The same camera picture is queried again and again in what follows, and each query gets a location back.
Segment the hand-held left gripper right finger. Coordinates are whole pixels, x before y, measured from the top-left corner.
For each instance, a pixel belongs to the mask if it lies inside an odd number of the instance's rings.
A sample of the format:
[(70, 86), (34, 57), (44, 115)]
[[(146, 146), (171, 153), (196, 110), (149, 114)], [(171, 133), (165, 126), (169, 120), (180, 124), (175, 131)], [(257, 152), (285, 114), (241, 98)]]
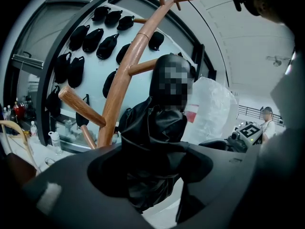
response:
[(187, 185), (190, 194), (202, 202), (205, 208), (176, 228), (227, 229), (251, 183), (260, 146), (253, 146), (246, 153), (197, 145), (191, 145), (190, 148), (211, 158), (213, 168), (201, 181)]

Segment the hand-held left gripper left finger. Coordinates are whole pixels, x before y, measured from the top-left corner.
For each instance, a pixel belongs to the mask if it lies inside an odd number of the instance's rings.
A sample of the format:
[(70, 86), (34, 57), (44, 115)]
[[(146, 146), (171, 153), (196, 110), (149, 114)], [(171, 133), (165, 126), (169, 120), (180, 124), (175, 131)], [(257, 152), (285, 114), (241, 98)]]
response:
[(120, 144), (56, 161), (22, 188), (57, 229), (151, 229), (127, 198)]

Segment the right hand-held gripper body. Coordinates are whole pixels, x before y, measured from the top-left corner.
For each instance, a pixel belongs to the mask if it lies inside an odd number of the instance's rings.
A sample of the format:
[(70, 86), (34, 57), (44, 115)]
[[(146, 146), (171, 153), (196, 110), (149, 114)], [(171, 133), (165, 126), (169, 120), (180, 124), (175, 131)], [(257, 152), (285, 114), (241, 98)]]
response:
[(235, 130), (228, 137), (229, 151), (233, 152), (247, 152), (250, 147), (261, 144), (262, 129), (253, 124)]

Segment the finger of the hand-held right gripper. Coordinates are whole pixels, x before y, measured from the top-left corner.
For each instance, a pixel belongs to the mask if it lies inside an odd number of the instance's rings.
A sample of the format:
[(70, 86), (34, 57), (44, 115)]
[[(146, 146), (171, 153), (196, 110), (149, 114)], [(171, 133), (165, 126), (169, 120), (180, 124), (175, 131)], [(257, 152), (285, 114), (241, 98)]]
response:
[(230, 146), (228, 142), (224, 139), (212, 139), (208, 141), (201, 142), (199, 146), (208, 147), (211, 149), (217, 149), (217, 150), (223, 150), (223, 151), (229, 151)]

